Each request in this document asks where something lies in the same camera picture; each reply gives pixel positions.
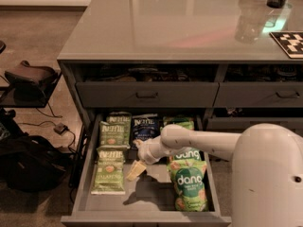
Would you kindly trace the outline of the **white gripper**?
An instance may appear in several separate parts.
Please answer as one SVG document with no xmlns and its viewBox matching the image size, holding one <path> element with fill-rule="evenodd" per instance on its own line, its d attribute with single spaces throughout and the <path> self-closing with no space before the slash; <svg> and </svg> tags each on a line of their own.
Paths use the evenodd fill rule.
<svg viewBox="0 0 303 227">
<path fill-rule="evenodd" d="M 136 139 L 134 140 L 134 144 L 137 147 L 137 155 L 140 160 L 134 160 L 131 169 L 126 176 L 126 179 L 130 182 L 135 180 L 146 170 L 146 164 L 155 164 L 164 156 L 164 151 L 162 150 L 162 144 L 159 137 L 148 139 L 146 141 Z"/>
</svg>

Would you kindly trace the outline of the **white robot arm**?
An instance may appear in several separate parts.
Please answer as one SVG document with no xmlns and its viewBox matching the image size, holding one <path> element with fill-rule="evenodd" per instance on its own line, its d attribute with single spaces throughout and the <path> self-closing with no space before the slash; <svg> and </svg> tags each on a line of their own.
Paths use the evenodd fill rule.
<svg viewBox="0 0 303 227">
<path fill-rule="evenodd" d="M 170 124 L 136 144 L 131 181 L 147 165 L 196 148 L 232 163 L 232 227 L 303 226 L 303 137 L 284 127 L 262 123 L 232 133 Z"/>
</svg>

